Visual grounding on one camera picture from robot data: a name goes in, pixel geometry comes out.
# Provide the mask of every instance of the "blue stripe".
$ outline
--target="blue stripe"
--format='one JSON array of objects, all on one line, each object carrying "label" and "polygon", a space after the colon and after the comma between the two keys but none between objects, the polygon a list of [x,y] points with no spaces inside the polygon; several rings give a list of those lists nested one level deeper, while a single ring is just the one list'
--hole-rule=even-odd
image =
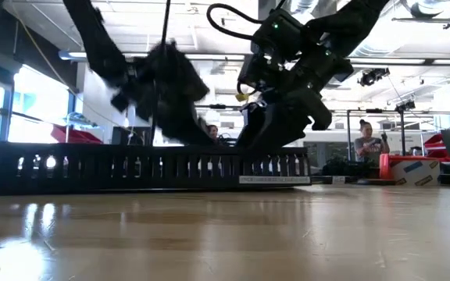
[{"label": "blue stripe", "polygon": [[418,162],[414,162],[411,165],[408,165],[407,167],[404,168],[404,172],[409,173],[415,169],[418,169],[419,167],[421,167],[423,165],[423,163],[421,161]]}]

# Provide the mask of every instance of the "black barrier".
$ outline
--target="black barrier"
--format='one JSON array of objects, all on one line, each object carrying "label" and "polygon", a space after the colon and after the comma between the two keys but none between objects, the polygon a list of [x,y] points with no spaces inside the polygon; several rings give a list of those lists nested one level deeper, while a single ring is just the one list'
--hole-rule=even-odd
[{"label": "black barrier", "polygon": [[240,155],[228,147],[0,142],[0,195],[309,184],[305,148],[282,148],[255,162]]}]

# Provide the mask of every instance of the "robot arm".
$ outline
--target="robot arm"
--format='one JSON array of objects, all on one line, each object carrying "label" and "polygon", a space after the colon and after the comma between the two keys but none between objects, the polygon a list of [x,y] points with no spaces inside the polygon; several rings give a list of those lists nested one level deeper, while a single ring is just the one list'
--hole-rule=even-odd
[{"label": "robot arm", "polygon": [[[305,25],[279,7],[271,11],[249,38],[253,55],[237,79],[261,94],[241,111],[245,126],[236,145],[256,154],[304,137],[309,124],[326,130],[332,117],[320,91],[333,77],[342,82],[352,75],[345,58],[369,35],[388,1],[351,0],[335,14]],[[295,64],[288,69],[288,62]]]},{"label": "robot arm", "polygon": [[138,117],[146,121],[156,115],[162,134],[183,144],[215,144],[194,106],[209,89],[175,42],[155,46],[146,58],[128,60],[108,35],[101,13],[90,0],[63,3],[79,31],[91,70],[119,89],[111,101],[115,108],[124,112],[130,104],[135,105]]}]

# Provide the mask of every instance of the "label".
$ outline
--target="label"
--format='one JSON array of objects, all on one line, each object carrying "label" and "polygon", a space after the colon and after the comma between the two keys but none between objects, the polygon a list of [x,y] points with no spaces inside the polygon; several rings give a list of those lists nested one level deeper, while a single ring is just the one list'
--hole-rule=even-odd
[{"label": "label", "polygon": [[344,176],[333,176],[333,184],[345,184]]},{"label": "label", "polygon": [[243,184],[310,184],[309,176],[239,176]]}]

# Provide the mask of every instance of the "white box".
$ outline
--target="white box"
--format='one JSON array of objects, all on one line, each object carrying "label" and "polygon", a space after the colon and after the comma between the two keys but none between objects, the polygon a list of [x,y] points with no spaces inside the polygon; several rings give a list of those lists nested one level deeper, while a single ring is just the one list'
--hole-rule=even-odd
[{"label": "white box", "polygon": [[438,160],[393,161],[391,171],[396,185],[437,186],[441,166]]}]

